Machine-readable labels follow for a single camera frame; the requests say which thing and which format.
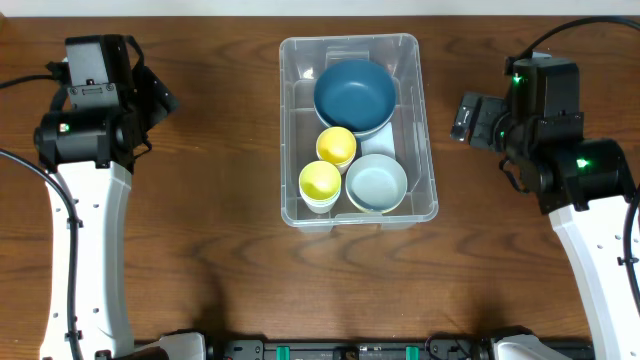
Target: tabletop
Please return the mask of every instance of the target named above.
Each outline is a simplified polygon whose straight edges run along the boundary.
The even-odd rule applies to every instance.
[[[132,34],[181,101],[150,132],[126,217],[125,288],[137,339],[197,327],[228,339],[424,339],[522,325],[588,338],[575,279],[534,196],[500,157],[449,138],[465,91],[502,95],[504,57],[563,17],[5,19],[0,81],[45,73],[64,39]],[[292,36],[410,33],[420,45],[439,213],[408,230],[303,234],[280,215],[278,47]],[[615,25],[540,51],[575,60],[587,137],[611,137],[640,178],[640,38]],[[52,82],[0,91],[0,147],[37,160]],[[42,181],[0,161],[0,358],[36,359],[51,293]]]

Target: green light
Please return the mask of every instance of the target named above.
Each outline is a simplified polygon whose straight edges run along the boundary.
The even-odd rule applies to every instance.
[[[582,169],[585,166],[589,165],[589,162],[587,160],[585,160],[585,159],[578,159],[577,162],[578,162],[578,168],[579,169]]]

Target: white wall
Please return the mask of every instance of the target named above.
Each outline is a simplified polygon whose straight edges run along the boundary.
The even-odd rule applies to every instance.
[[[640,0],[0,0],[13,16],[640,14]]]

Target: stacked cup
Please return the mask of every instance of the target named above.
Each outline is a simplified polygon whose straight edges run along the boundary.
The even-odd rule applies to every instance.
[[[342,174],[356,157],[357,142],[353,134],[342,127],[323,131],[316,141],[314,161],[300,172],[299,188],[302,199],[316,214],[327,213],[340,197]]]

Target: gray plastic bin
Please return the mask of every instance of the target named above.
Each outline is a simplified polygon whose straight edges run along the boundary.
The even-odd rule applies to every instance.
[[[333,209],[318,215],[307,208],[298,190],[300,171],[317,160],[315,142],[325,129],[313,107],[315,82],[328,66],[345,59],[366,59],[382,65],[396,85],[398,99],[391,118],[391,148],[407,173],[409,186],[400,206],[387,214],[360,212],[343,188]],[[438,213],[438,196],[418,41],[409,34],[283,41],[280,46],[280,171],[282,218],[304,232],[326,232],[341,224],[381,224],[382,229],[404,229],[433,219]]]

